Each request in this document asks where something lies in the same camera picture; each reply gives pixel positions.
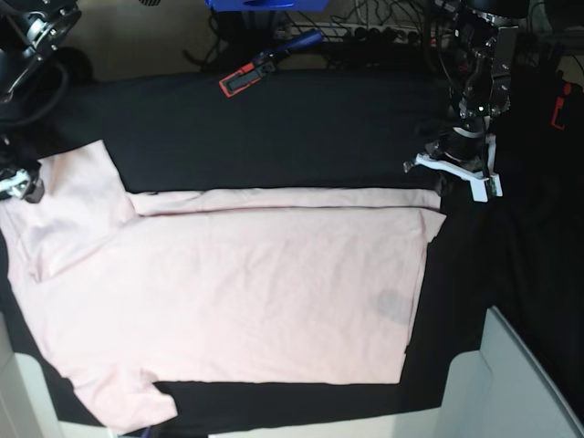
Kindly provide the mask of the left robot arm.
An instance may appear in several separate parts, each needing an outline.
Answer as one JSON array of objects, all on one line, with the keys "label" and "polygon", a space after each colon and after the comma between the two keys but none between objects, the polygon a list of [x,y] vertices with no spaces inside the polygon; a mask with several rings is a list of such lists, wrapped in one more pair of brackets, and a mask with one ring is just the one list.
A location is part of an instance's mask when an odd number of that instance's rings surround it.
[{"label": "left robot arm", "polygon": [[516,43],[528,7],[527,1],[427,2],[422,50],[440,64],[450,107],[423,152],[403,164],[406,172],[423,166],[457,177],[480,203],[502,196],[491,124],[511,107]]}]

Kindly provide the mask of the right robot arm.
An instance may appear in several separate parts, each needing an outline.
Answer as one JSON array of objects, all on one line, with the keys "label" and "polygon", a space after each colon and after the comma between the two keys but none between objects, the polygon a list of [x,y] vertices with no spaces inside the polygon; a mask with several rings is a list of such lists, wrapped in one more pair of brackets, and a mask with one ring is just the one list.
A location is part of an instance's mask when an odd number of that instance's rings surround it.
[{"label": "right robot arm", "polygon": [[[69,74],[54,54],[79,21],[76,1],[1,3],[1,198],[39,203],[45,193],[40,163],[14,139],[14,133],[44,118],[63,99]],[[23,111],[42,67],[60,79],[53,95],[30,113]]]}]

